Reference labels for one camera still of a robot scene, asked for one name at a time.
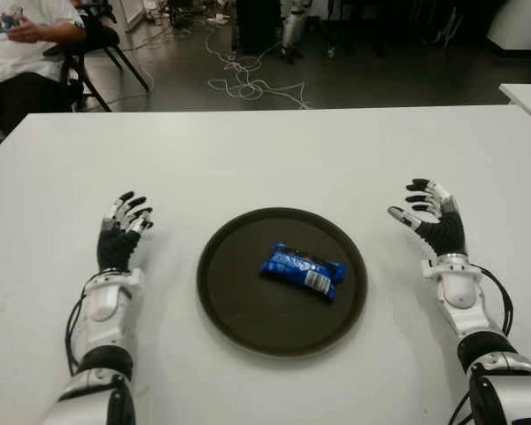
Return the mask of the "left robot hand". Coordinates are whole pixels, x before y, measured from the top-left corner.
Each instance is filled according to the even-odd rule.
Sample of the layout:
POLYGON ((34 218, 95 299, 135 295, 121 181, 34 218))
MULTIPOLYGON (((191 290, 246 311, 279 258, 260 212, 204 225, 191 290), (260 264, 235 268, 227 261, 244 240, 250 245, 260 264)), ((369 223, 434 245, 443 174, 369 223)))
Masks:
POLYGON ((127 273, 129 261, 142 234, 153 227, 147 197, 132 190, 120 195, 101 220, 96 244, 96 263, 99 272, 127 273))

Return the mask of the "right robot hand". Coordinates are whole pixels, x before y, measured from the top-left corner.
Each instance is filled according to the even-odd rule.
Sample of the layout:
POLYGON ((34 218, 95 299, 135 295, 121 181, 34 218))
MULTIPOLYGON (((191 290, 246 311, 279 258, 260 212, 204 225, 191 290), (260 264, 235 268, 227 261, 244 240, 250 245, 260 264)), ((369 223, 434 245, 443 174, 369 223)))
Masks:
POLYGON ((389 215, 413 231, 437 258, 467 257, 465 228, 454 196, 440 183, 422 178, 413 179, 405 188, 412 192, 405 198, 412 212, 390 206, 389 215))

